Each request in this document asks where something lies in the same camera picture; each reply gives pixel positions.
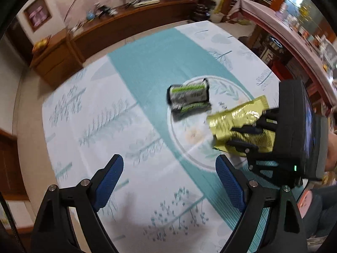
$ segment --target white bucket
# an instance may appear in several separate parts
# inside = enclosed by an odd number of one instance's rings
[[[222,14],[222,13],[216,13],[216,14],[212,14],[210,19],[211,19],[212,23],[218,24],[218,23],[221,22],[221,20],[224,16],[225,15]]]

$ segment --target yellow packet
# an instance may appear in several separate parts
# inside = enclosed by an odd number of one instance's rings
[[[253,124],[262,115],[262,111],[268,108],[269,105],[266,96],[263,95],[231,110],[208,116],[208,125],[217,139],[214,147],[228,153],[246,156],[244,153],[237,152],[234,147],[226,145],[228,140],[238,138],[257,145],[260,152],[272,151],[275,140],[274,132],[264,129],[262,134],[253,135],[242,134],[231,130],[232,127],[242,127],[245,124]]]

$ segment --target power strip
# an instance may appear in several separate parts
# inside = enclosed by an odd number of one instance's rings
[[[133,5],[134,8],[139,8],[145,5],[152,5],[152,4],[157,4],[159,3],[160,0],[146,0],[146,1],[141,1],[139,3],[136,3]]]

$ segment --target tile floor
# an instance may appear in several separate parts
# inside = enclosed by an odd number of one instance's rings
[[[186,23],[187,21],[173,23],[129,37],[96,53],[84,63],[84,66],[134,40]],[[218,26],[236,38],[249,36],[255,27],[255,25],[241,26],[229,23],[220,23]],[[51,93],[50,86],[30,70],[21,79],[17,95],[18,104],[15,108],[17,122],[14,123],[13,130],[16,130],[17,133],[22,177],[35,215],[48,186],[56,183],[44,140],[42,124],[42,104]],[[73,222],[82,250],[89,252],[79,224],[75,220]]]

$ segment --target blue gripper pad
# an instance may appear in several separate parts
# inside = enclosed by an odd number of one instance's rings
[[[118,180],[124,169],[122,156],[118,156],[110,170],[106,173],[102,182],[95,191],[95,202],[93,208],[98,212],[99,209],[106,206]]]
[[[239,209],[240,212],[243,212],[246,208],[243,198],[243,190],[220,156],[216,158],[215,170],[232,205]]]

